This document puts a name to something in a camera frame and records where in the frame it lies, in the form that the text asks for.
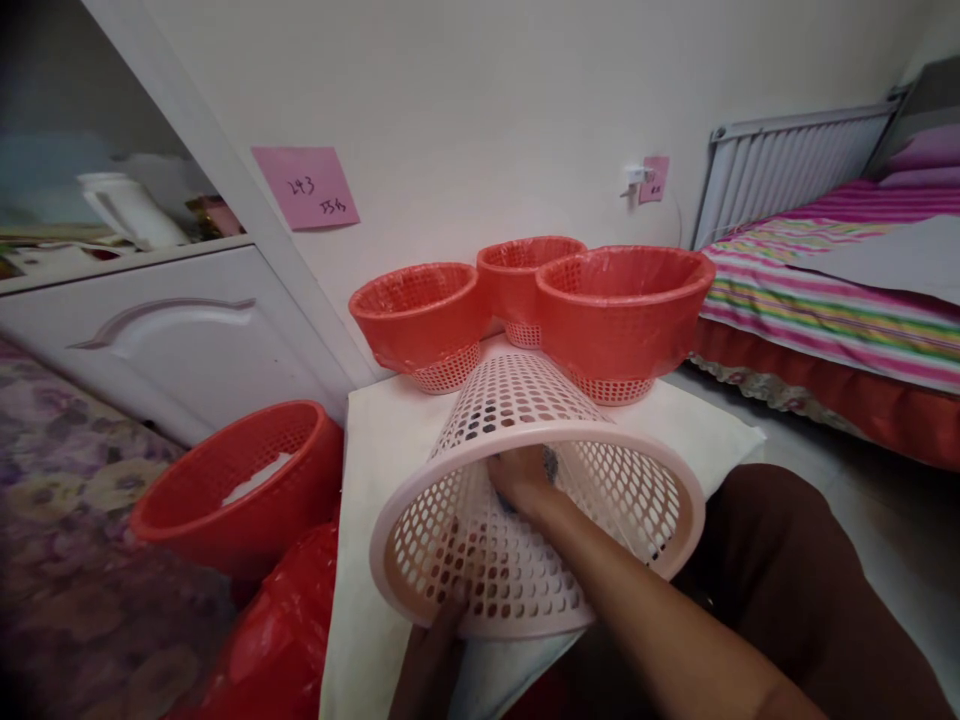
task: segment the basket rim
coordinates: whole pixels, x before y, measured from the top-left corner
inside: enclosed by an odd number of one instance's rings
[[[564,292],[562,290],[558,290],[552,285],[547,284],[547,281],[544,278],[546,273],[549,270],[552,270],[554,266],[559,266],[561,263],[565,262],[573,262],[576,259],[582,260],[588,255],[626,255],[636,252],[654,252],[662,255],[676,255],[678,257],[694,256],[699,263],[698,271],[703,272],[703,275],[702,277],[696,278],[693,282],[673,290],[666,290],[664,292],[651,293],[648,295],[620,295],[615,297],[609,295],[580,295],[576,293]],[[680,298],[694,295],[712,285],[716,275],[716,265],[713,264],[713,261],[710,258],[701,252],[692,252],[690,250],[682,250],[681,248],[658,247],[656,245],[605,245],[604,247],[587,250],[586,252],[577,253],[575,255],[566,255],[565,257],[557,258],[556,260],[551,260],[545,265],[541,265],[537,269],[536,283],[537,289],[540,292],[546,293],[557,300],[568,302],[571,305],[581,305],[583,307],[635,307],[641,305],[656,305],[658,303],[679,300]]]
[[[249,493],[244,495],[237,500],[234,500],[229,505],[221,505],[219,508],[214,510],[211,513],[207,513],[202,517],[199,517],[195,520],[190,520],[180,525],[172,525],[169,527],[158,528],[154,525],[147,524],[144,521],[143,515],[146,512],[147,504],[150,501],[150,498],[154,493],[157,492],[157,489],[161,486],[161,483],[166,479],[166,477],[173,473],[174,469],[182,462],[187,462],[193,459],[195,453],[202,452],[206,450],[210,444],[218,440],[222,435],[227,434],[232,431],[237,426],[249,421],[251,418],[254,418],[263,413],[278,410],[284,407],[292,406],[307,406],[317,412],[317,422],[314,423],[313,430],[310,431],[310,435],[307,436],[306,440],[303,441],[303,444],[300,446],[300,449],[295,452],[291,458],[287,461],[279,471],[274,473],[274,475],[263,483],[260,487],[251,490]],[[261,408],[255,412],[250,413],[249,415],[244,415],[239,420],[234,420],[232,423],[227,425],[225,428],[222,428],[215,432],[213,435],[208,437],[206,440],[201,442],[199,445],[195,446],[189,450],[183,457],[179,458],[174,462],[170,467],[163,471],[163,473],[154,480],[153,484],[147,488],[147,491],[143,496],[137,501],[137,504],[133,508],[133,512],[130,514],[130,528],[133,530],[134,535],[136,535],[140,540],[151,543],[160,543],[165,540],[170,540],[175,537],[182,537],[188,533],[193,532],[201,527],[212,525],[214,522],[222,520],[225,517],[228,517],[232,514],[242,511],[252,502],[256,501],[261,495],[266,494],[266,492],[276,483],[280,482],[286,478],[287,474],[291,472],[294,468],[295,463],[303,457],[306,448],[310,444],[316,441],[317,436],[320,434],[323,429],[324,422],[329,420],[327,416],[327,411],[324,409],[323,405],[314,401],[314,400],[290,400],[288,402],[277,403],[276,405],[270,405],[265,408]]]
[[[388,278],[391,278],[394,275],[399,273],[412,273],[413,271],[422,272],[428,268],[441,268],[441,267],[456,267],[456,268],[466,268],[469,271],[469,279],[467,280],[466,285],[457,290],[452,295],[448,295],[442,300],[437,300],[436,302],[423,305],[418,308],[413,308],[411,310],[401,310],[399,312],[373,312],[369,310],[362,310],[358,307],[360,298],[363,295],[370,291],[371,288],[379,285],[380,283],[385,282]],[[436,310],[439,307],[444,305],[449,305],[455,300],[459,300],[463,297],[466,297],[469,293],[473,292],[480,279],[480,273],[477,272],[477,269],[473,265],[468,263],[461,262],[435,262],[435,263],[422,263],[420,265],[408,265],[407,267],[397,268],[396,270],[391,270],[388,273],[384,273],[378,277],[375,277],[373,280],[364,283],[360,289],[356,290],[353,295],[350,296],[350,301],[347,303],[347,309],[350,311],[350,314],[357,320],[373,320],[373,321],[384,321],[384,320],[395,320],[401,318],[410,318],[416,317],[417,315],[424,315],[433,310]]]
[[[579,245],[580,249],[567,253],[567,255],[564,255],[562,257],[554,258],[553,260],[548,260],[545,263],[540,263],[539,265],[524,265],[523,267],[507,267],[505,265],[494,265],[486,259],[486,256],[489,255],[494,250],[497,250],[499,248],[506,247],[509,245],[517,245],[519,243],[530,242],[531,240],[536,240],[536,241],[548,241],[548,240],[567,241],[569,240]],[[533,275],[537,270],[539,270],[541,267],[543,267],[548,263],[552,263],[555,260],[562,260],[564,257],[567,257],[568,255],[574,255],[577,253],[585,252],[586,250],[587,250],[587,246],[585,243],[581,242],[580,240],[577,240],[576,238],[569,237],[567,235],[534,235],[533,237],[528,237],[528,238],[517,238],[516,240],[507,240],[506,242],[497,243],[496,245],[490,245],[488,247],[483,248],[483,250],[477,253],[477,269],[482,270],[484,272],[490,272],[490,273],[495,273],[500,275]]]
[[[477,438],[477,442],[463,443],[458,448],[462,451],[443,452],[420,467],[409,476],[390,496],[377,516],[376,524],[370,538],[368,561],[373,581],[380,594],[403,617],[415,625],[428,627],[432,618],[422,617],[403,605],[394,593],[387,579],[385,571],[386,553],[389,548],[390,535],[403,516],[404,511],[413,500],[431,485],[436,484],[447,474],[477,460],[489,457],[494,453],[513,450],[526,445],[548,442],[602,442],[620,445],[621,447],[645,453],[658,462],[667,465],[680,479],[680,485],[690,496],[690,505],[693,513],[690,532],[691,541],[688,542],[676,555],[670,558],[669,564],[657,568],[657,574],[667,580],[672,579],[686,564],[693,554],[706,521],[706,499],[703,495],[703,486],[697,479],[687,462],[669,446],[656,438],[644,433],[630,432],[615,423],[598,420],[552,420],[518,425],[505,432],[491,433],[487,438]],[[583,627],[586,622],[570,627],[550,626],[534,630],[522,635],[484,634],[483,639],[532,639],[571,632]]]

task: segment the table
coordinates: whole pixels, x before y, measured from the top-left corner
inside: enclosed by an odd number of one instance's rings
[[[503,335],[485,341],[481,349],[481,361],[509,352],[531,352],[509,345]],[[387,716],[410,623],[387,605],[373,584],[370,536],[389,497],[426,462],[456,400],[457,393],[424,395],[403,376],[350,393],[322,719]],[[707,497],[733,467],[762,453],[766,439],[759,429],[662,381],[639,403],[604,408],[604,412],[614,422],[679,453]],[[450,716],[499,717],[580,634],[524,642],[470,642]]]

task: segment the plastic mesh basket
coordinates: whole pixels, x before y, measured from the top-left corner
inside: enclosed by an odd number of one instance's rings
[[[512,344],[534,350],[540,347],[534,279],[537,268],[586,249],[579,240],[544,235],[492,245],[477,254],[480,284],[490,298],[493,314],[503,320]]]
[[[704,499],[687,464],[612,423],[550,362],[504,355],[473,372],[430,459],[377,520],[374,580],[411,621],[428,625],[457,578],[471,599],[465,636],[527,638],[593,621],[562,560],[487,477],[488,456],[533,444],[556,454],[556,487],[661,576],[689,558]]]
[[[536,275],[543,350],[597,403],[638,400],[693,347],[716,273],[702,253],[645,246],[548,263]]]
[[[222,506],[240,483],[293,455],[270,480]],[[307,529],[340,504],[343,430],[309,400],[248,415],[211,435],[150,486],[130,518],[134,534],[199,565],[260,580]]]
[[[464,263],[403,268],[357,290],[350,314],[383,367],[413,376],[424,392],[453,392],[479,362],[490,323],[478,279]]]

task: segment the bed skirt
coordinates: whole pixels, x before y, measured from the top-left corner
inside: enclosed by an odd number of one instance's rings
[[[960,471],[960,398],[804,355],[700,318],[691,361],[776,410]]]

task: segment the radiator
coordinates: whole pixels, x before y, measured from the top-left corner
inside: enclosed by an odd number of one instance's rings
[[[884,103],[715,130],[694,248],[859,177],[896,109]]]

